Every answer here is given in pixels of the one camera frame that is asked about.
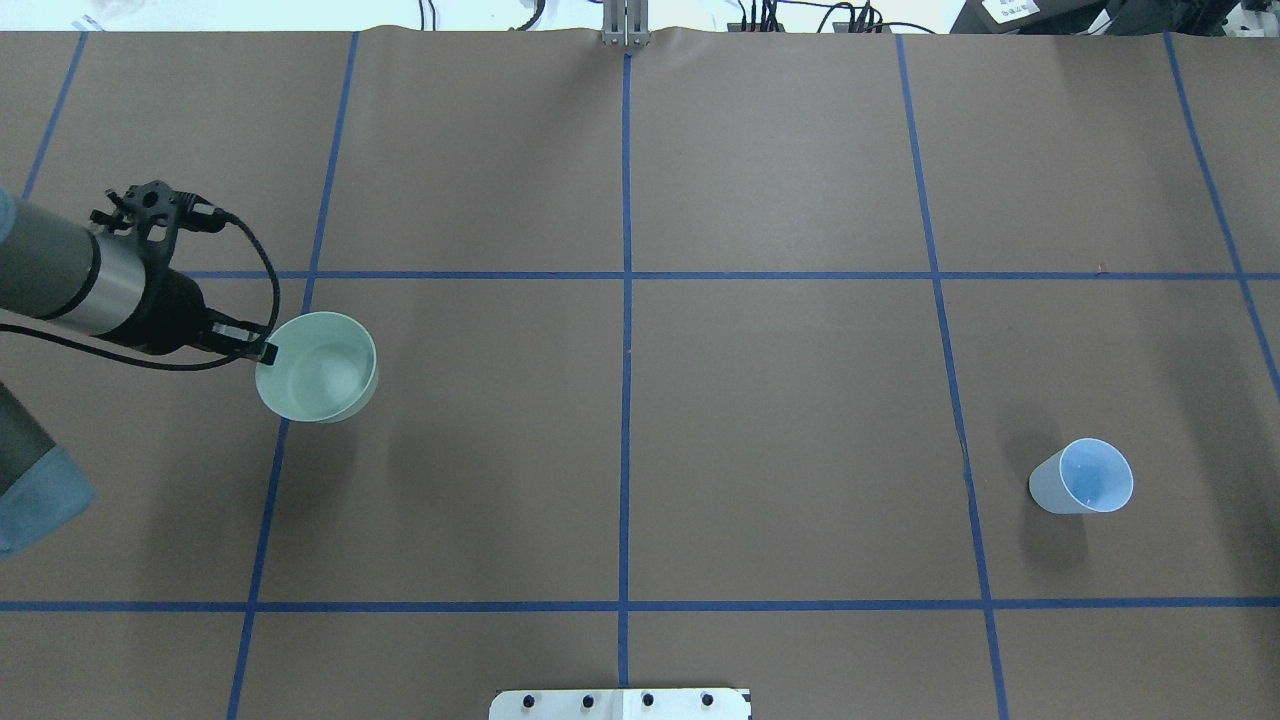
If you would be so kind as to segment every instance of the wire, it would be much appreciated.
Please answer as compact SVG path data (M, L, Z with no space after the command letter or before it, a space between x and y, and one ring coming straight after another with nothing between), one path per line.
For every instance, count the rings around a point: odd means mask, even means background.
M230 365L236 360L244 357L251 351L261 347L270 337L271 331L275 329L275 322L280 319L280 278L275 274L275 268L271 265L271 260L266 256L266 250L262 250L262 243L257 241L253 231L248 229L248 225L243 220L227 213L227 222L236 225L244 233L248 238L250 245L253 246L253 251L257 252L260 260L262 260L262 268L266 269L266 277L271 281L271 318L266 322L266 331L262 332L261 340L252 345L246 345L230 355L219 357L218 360L210 360L209 363L196 363L193 365L178 365L173 363L152 363L151 360L142 360L138 357L131 357L128 355L120 355L118 352L111 352L110 350L102 350L101 347L93 347L92 345L84 345L82 342L76 342L74 340L68 340L61 336L52 333L46 333L44 331L37 331L33 328L27 328L23 325L9 325L0 323L0 333L13 333L27 337L33 337L36 340L45 340L63 347L69 347L72 350L79 350L81 352L87 352L90 355L96 355L106 360L115 360L116 363L123 363L125 365L133 365L134 368L145 368L147 370L169 370L173 373L191 373L196 370L211 370L214 368L221 368L223 365Z
M426 0L431 8L431 31L435 31L435 0ZM422 0L417 0L417 29L426 29L426 10L422 9Z
M827 27L827 18L829 18L831 14L840 8L846 8L849 10L849 24L850 26L854 24L854 14L858 13L858 8L854 8L850 3L836 3L835 5L823 5L823 6L827 8L827 14L823 15L822 22L818 23L818 32L822 32L822 28Z
M845 32L870 32L870 29L868 28L881 22L884 22L884 15L881 14L879 10L873 8L870 1L868 0L868 3L863 5L861 10L858 12L858 19L855 22L849 23L849 27L845 28Z
M867 29L864 29L863 32L877 32L882 27L897 27L897 26L901 26L901 27L914 27L915 29L923 29L924 32L927 32L929 35L937 35L936 32L933 32L932 29L929 29L929 28L927 28L924 26L918 26L915 23L900 23L900 22L876 23L876 24L868 27Z
M525 24L520 27L513 27L511 29L524 32L534 27L534 24L536 24L538 20L543 18L543 10L545 9L547 9L547 0L538 0L538 4L534 6L534 17L529 18L529 20Z

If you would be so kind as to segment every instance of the blue tape line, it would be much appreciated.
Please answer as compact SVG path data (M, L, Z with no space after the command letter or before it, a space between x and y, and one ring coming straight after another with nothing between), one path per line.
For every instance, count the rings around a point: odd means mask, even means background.
M964 484L969 500L969 532L973 537L973 555L978 569L978 587L984 603L983 616L987 625L987 647L991 653L991 675L996 691L996 707L1001 720L1009 720L1009 700L1005 692L1004 662L1000 659L1000 637L996 634L996 615L991 607L991 580L987 575L987 553L982 539L982 521L978 518L978 492L973 484L973 464L969 459L969 436L964 425L964 407L960 404L960 383L956 380L955 355L951 350L951 325L947 322L946 299L942 295L942 274L938 265L938 250L933 237L933 217L929 211L929 192L924 182L924 161L920 156L920 136L915 123L915 104L911 100L911 79L906 64L906 47L902 36L893 36L897 46L899 72L902 77L902 102L906 108L906 127L911 141L911 163L915 167L915 191L920 201L920 219L924 225L924 243L929 254L929 270L933 273L933 302L938 313L938 331L942 336L942 357L947 370L947 388L951 392L951 414L955 419L956 436L960 439L960 456L964 462Z
M1258 338L1262 348L1262 359L1267 365L1267 374L1271 375L1271 389L1280 398L1280 372L1276 370L1275 356L1271 354L1271 343L1267 333L1262 328L1262 318L1253 304L1253 292L1249 290L1248 277L1244 274L1244 263L1240 261L1239 249L1235 246L1235 236L1231 234L1231 225L1226 220L1226 210L1222 209L1222 199L1217 192L1217 183L1213 182L1213 173L1210 172L1208 159L1204 156L1204 147L1199 141L1199 132L1196 129L1196 118L1192 115L1192 105L1187 99L1187 86L1183 83L1183 70L1178 64L1178 51L1174 50L1174 36L1165 32L1165 50L1169 54L1169 67L1174 73L1174 86L1178 88L1178 101L1183 106L1183 119L1187 122L1187 133L1192 140L1192 149L1196 151L1196 161L1199 163L1201 174L1204 177L1204 187L1208 188L1208 197L1213 202L1213 213L1217 215L1217 225L1222 231L1222 240L1226 242L1226 252L1231 256L1231 266L1240 282L1240 295L1244 296L1244 306L1249 311L1249 322L1253 323L1253 333Z
M1280 607L1280 597L1183 596L1183 597L1050 597L973 600L634 600L627 612L947 612L978 611L989 606L1010 610L1155 610ZM244 612L246 602L183 601L81 601L17 600L0 601L0 612ZM600 601L509 601L509 602L259 602L255 614L554 614L618 612L622 603Z
M315 292L316 269L320 264L320 251L324 247L324 228L329 215L329 196L333 192L333 178L338 169L338 151L342 147L342 129L347 117L347 100L351 97L351 78L356 68L356 50L360 46L360 32L351 33L347 47L347 67L342 78L342 95L338 99L338 117L333 126L333 142L329 147L329 168L325 172L324 191L320 196L320 210L316 215L316 234L311 246L311 263L307 270L307 286L302 295L301 313L311 310L311 297ZM239 714L239 698L244 687L244 670L248 666L250 646L253 641L253 621L257 614L257 598L262 587L262 568L266 562L266 548L271 538L271 520L275 515L275 496L284 468L284 447L289 436L289 421L280 420L280 430L275 438L275 456L271 460L271 479L266 488L266 502L262 507L262 525L257 536L257 552L253 557L253 574L250 579L248 605L244 609L244 624L241 629L239 651L236 655L236 674L232 679L230 698L227 702L227 720L236 720Z
M31 172L27 173L27 184L22 188L22 199L31 200L31 191L36 187L36 178L40 176L40 168L45 164L45 152L49 151L49 143L54 140L54 129L58 128L58 118L63 114L63 105L67 102L67 95L72 90L72 81L76 79L76 70L79 68L81 58L84 55L84 44L88 41L88 33L81 32L79 40L76 42L76 53L72 54L72 61L67 65L67 76L63 77L63 87L58 91L58 100L54 102L54 111L49 114L49 124L45 126L45 135L40 138L40 147L36 150L36 160L31 164Z
M996 600L997 610L1133 610L1158 607L1280 607L1280 597L1078 597Z
M131 600L15 600L0 601L0 612L244 612L244 603Z
M631 54L622 56L622 420L618 451L618 687L630 685L631 601Z
M614 601L515 602L260 602L259 612L617 612Z
M623 273L591 270L320 270L324 279L440 279L440 281L621 281Z
M261 279L262 270L184 270L195 279ZM623 281L614 270L276 270L280 279L425 281ZM632 281L1078 281L1236 282L1238 273L1074 273L1036 270L636 270ZM1245 273L1249 281L1280 281L1280 273Z
M275 495L280 486L280 471L284 469L284 445L289 436L289 421L280 419L280 429L275 436L275 454L271 456L271 475L266 484L266 501L262 503L262 521L257 532L257 550L253 553L253 574L250 577L248 601L244 603L244 623L241 626L239 650L236 652L236 674L232 676L232 692L227 701L227 717L234 720L239 712L241 691L244 687L244 670L248 667L248 650L253 641L253 620L257 615L257 597L262 589L262 568L266 564L266 547L271 536L271 520L275 516Z
M302 314L311 311L311 297L315 295L320 252L324 250L324 229L329 222L329 197L333 195L333 179L338 174L338 152L342 150L342 131L347 123L347 100L351 97L351 78L356 72L356 50L360 47L360 32L351 33L347 47L347 69L342 77L342 96L338 99L338 119L333 123L333 142L329 145L329 167L324 176L324 191L320 195L320 213L316 215L316 236L311 243L311 263L308 265L307 287L302 292Z
M982 610L980 600L728 600L634 601L634 612L886 612Z

